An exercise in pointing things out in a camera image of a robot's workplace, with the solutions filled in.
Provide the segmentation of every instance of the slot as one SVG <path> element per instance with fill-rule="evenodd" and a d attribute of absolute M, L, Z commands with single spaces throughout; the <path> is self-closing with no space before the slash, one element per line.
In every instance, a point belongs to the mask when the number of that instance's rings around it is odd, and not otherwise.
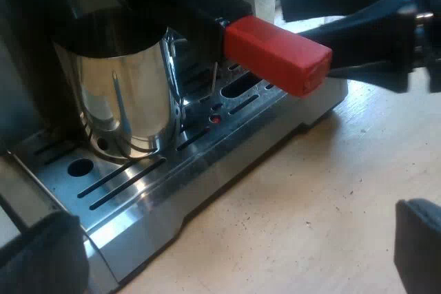
<path fill-rule="evenodd" d="M 206 79 L 207 77 L 210 77 L 209 69 L 205 69 L 199 72 L 198 74 L 194 75 L 193 77 L 186 79 L 185 81 L 183 81 L 183 85 L 190 85 L 191 83 L 202 81 L 204 78 Z"/>
<path fill-rule="evenodd" d="M 134 184 L 136 181 L 140 180 L 142 177 L 148 175 L 150 172 L 157 169 L 159 166 L 161 166 L 166 161 L 165 158 L 160 158 L 155 163 L 150 165 L 149 167 L 145 168 L 143 171 L 141 171 L 139 174 L 136 174 L 126 182 L 124 182 L 122 185 L 119 185 L 117 188 L 115 188 L 113 191 L 107 193 L 105 196 L 103 196 L 101 199 L 97 200 L 96 202 L 92 203 L 89 207 L 90 210 L 95 210 L 96 208 L 100 207 L 101 205 L 105 204 L 108 200 L 112 199 L 114 196 L 117 196 L 122 191 L 127 189 L 129 186 Z"/>
<path fill-rule="evenodd" d="M 198 140 L 199 138 L 202 138 L 205 134 L 207 134 L 209 132 L 209 127 L 204 128 L 204 130 L 202 130 L 201 132 L 199 132 L 197 135 L 192 136 L 190 139 L 188 139 L 187 141 L 185 141 L 184 143 L 180 144 L 176 150 L 177 151 L 182 151 L 184 149 L 186 149 L 188 146 L 190 146 L 192 143 L 194 143 L 196 140 Z"/>
<path fill-rule="evenodd" d="M 238 63 L 235 63 L 235 64 L 233 64 L 233 65 L 230 65 L 229 67 L 228 67 L 228 70 L 230 71 L 230 72 L 233 72 L 235 69 L 237 69 L 237 68 L 240 68 L 240 65 L 238 64 Z"/>
<path fill-rule="evenodd" d="M 200 103 L 204 103 L 205 101 L 208 101 L 212 96 L 204 96 L 202 99 L 199 99 Z"/>
<path fill-rule="evenodd" d="M 229 111 L 230 115 L 234 115 L 235 113 L 239 112 L 243 108 L 247 107 L 250 103 L 255 101 L 259 96 L 257 94 L 250 96 L 247 100 L 245 100 L 243 103 L 241 103 L 239 106 L 236 106 L 232 110 Z"/>
<path fill-rule="evenodd" d="M 75 149 L 77 149 L 78 147 L 80 147 L 80 144 L 75 144 L 72 148 L 66 149 L 65 151 L 62 151 L 60 154 L 57 154 L 56 156 L 53 156 L 51 158 L 49 158 L 48 160 L 46 160 L 44 162 L 44 165 L 50 165 L 51 163 L 59 160 L 60 158 L 72 153 Z"/>
<path fill-rule="evenodd" d="M 193 94 L 193 93 L 199 92 L 199 91 L 209 87 L 211 84 L 212 84 L 212 82 L 202 83 L 199 86 L 195 87 L 194 89 L 191 89 L 190 91 L 187 91 L 187 93 L 185 95 L 188 96 L 189 94 Z"/>
<path fill-rule="evenodd" d="M 225 98 L 236 98 L 251 89 L 261 80 L 261 78 L 255 76 L 252 72 L 248 72 L 225 86 L 220 92 Z"/>
<path fill-rule="evenodd" d="M 36 151 L 34 152 L 34 155 L 36 156 L 36 155 L 42 154 L 42 153 L 44 153 L 45 151 L 47 151 L 47 150 L 49 150 L 49 149 L 51 149 L 51 148 L 53 148 L 53 147 L 56 147 L 56 146 L 60 145 L 60 144 L 63 143 L 64 141 L 65 141 L 65 139 L 60 139 L 60 140 L 54 141 L 53 143 L 50 143 L 49 145 L 46 145 L 45 147 L 42 147 L 42 148 L 36 150 Z"/>
<path fill-rule="evenodd" d="M 95 189 L 99 188 L 101 185 L 104 185 L 109 180 L 117 177 L 121 172 L 123 172 L 127 168 L 130 168 L 132 165 L 136 164 L 137 162 L 138 161 L 129 161 L 129 162 L 125 163 L 124 165 L 122 165 L 117 170 L 115 170 L 112 173 L 102 177 L 102 179 L 98 180 L 94 184 L 90 185 L 87 189 L 84 189 L 83 191 L 78 193 L 77 197 L 80 198 L 80 199 L 84 198 L 86 195 L 88 195 L 89 193 L 93 192 Z"/>

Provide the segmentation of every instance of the round hole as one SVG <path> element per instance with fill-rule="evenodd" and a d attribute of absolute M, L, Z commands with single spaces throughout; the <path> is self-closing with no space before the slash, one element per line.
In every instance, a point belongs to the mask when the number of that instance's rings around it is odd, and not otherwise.
<path fill-rule="evenodd" d="M 218 114 L 210 115 L 209 121 L 214 124 L 219 124 L 222 121 L 221 115 Z"/>
<path fill-rule="evenodd" d="M 109 143 L 104 138 L 98 138 L 98 140 L 96 141 L 96 144 L 103 151 L 107 151 L 107 149 L 109 148 Z"/>
<path fill-rule="evenodd" d="M 80 158 L 72 162 L 68 167 L 68 174 L 72 177 L 85 176 L 92 171 L 94 163 L 87 158 Z"/>

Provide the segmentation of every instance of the drip tray grate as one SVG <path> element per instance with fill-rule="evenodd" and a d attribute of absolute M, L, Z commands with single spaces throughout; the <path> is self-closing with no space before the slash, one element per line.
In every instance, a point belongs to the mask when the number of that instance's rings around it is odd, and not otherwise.
<path fill-rule="evenodd" d="M 118 281 L 170 241 L 200 203 L 347 94 L 346 81 L 328 79 L 297 99 L 248 73 L 217 85 L 225 87 L 187 107 L 178 137 L 152 159 L 116 164 L 52 132 L 14 149 L 44 190 L 80 217 Z"/>

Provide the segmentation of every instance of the stainless steel panel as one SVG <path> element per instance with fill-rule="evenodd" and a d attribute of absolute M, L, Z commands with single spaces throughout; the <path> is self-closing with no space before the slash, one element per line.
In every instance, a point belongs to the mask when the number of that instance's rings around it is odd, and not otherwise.
<path fill-rule="evenodd" d="M 45 133 L 14 152 L 61 206 L 80 216 L 120 282 L 178 233 L 190 211 L 292 129 L 312 124 L 346 93 L 346 82 L 333 79 L 305 99 L 288 96 L 265 81 L 236 98 L 224 97 L 218 88 L 208 101 L 190 108 L 188 121 L 196 123 L 169 149 L 154 160 L 126 165 L 99 159 L 82 147 L 71 150 L 69 142 L 45 149 L 51 146 Z M 219 123 L 214 114 L 220 116 Z M 55 160 L 54 155 L 61 157 Z M 68 168 L 80 158 L 90 159 L 94 167 L 72 177 Z"/>

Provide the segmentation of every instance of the espresso machine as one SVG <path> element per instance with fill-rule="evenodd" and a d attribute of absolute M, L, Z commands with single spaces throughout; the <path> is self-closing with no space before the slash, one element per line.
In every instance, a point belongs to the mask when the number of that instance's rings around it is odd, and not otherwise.
<path fill-rule="evenodd" d="M 2 163 L 21 178 L 3 205 L 22 228 L 79 217 L 89 292 L 136 275 L 346 79 L 405 92 L 436 63 L 436 11 L 418 0 L 280 0 L 286 21 L 346 16 L 299 35 L 271 24 L 275 2 L 1 0 Z"/>

